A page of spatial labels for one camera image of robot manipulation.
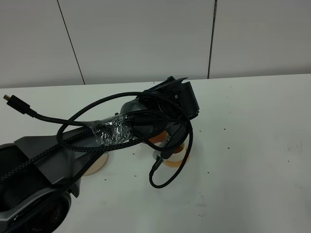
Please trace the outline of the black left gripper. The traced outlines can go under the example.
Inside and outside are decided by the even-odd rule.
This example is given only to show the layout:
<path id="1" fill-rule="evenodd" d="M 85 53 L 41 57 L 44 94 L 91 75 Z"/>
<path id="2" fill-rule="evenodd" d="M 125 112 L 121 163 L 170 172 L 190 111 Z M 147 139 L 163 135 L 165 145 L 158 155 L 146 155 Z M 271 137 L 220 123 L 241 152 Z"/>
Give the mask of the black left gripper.
<path id="1" fill-rule="evenodd" d="M 194 119 L 199 114 L 199 105 L 190 82 L 183 83 L 185 78 L 175 79 L 168 77 L 165 81 L 153 86 L 145 92 L 170 97 L 185 111 L 189 119 Z"/>

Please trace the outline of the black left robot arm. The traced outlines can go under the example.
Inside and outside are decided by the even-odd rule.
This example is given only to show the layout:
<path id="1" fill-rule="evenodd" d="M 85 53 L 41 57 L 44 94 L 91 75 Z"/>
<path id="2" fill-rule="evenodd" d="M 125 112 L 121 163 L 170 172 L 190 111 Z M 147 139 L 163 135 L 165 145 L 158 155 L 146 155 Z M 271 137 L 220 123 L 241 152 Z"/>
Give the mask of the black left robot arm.
<path id="1" fill-rule="evenodd" d="M 11 95 L 7 104 L 35 119 L 60 124 L 56 135 L 26 136 L 0 147 L 0 230 L 51 233 L 66 218 L 81 177 L 104 154 L 145 143 L 155 151 L 150 176 L 181 145 L 193 142 L 199 105 L 186 78 L 142 92 L 97 100 L 64 120 L 38 114 Z"/>

